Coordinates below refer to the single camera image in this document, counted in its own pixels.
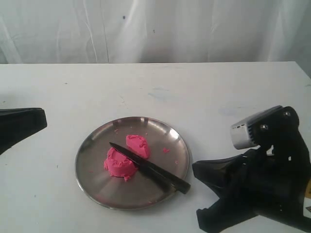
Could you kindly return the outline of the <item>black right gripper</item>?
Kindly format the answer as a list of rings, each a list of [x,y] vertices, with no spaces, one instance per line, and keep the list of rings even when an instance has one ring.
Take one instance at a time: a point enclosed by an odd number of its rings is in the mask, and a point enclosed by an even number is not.
[[[311,231],[311,162],[306,146],[274,146],[219,160],[192,164],[196,179],[215,192],[231,188],[209,208],[196,211],[203,231],[223,231],[264,216],[304,232]]]

